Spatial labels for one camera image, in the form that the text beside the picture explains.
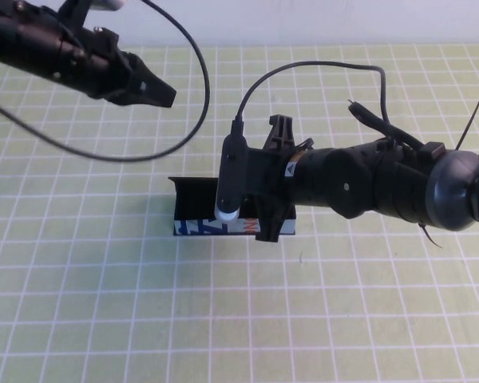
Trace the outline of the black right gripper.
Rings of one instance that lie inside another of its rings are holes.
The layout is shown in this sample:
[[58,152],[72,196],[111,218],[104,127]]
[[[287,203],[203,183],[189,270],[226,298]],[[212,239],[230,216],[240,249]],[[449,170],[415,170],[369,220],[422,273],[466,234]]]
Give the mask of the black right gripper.
[[[269,118],[271,131],[264,143],[264,150],[283,150],[295,146],[293,119],[281,114]],[[277,243],[285,220],[285,205],[304,206],[302,192],[299,190],[296,168],[304,151],[292,152],[284,159],[279,184],[279,200],[266,196],[255,197],[255,207],[259,220],[259,233],[255,239],[265,243]]]

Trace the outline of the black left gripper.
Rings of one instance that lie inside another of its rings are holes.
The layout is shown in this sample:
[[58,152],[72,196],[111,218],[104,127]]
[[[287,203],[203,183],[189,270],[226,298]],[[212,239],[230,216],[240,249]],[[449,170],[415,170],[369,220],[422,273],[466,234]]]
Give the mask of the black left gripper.
[[121,50],[118,36],[109,30],[65,34],[57,73],[61,85],[115,105],[171,108],[176,98],[176,90],[149,72],[136,54]]

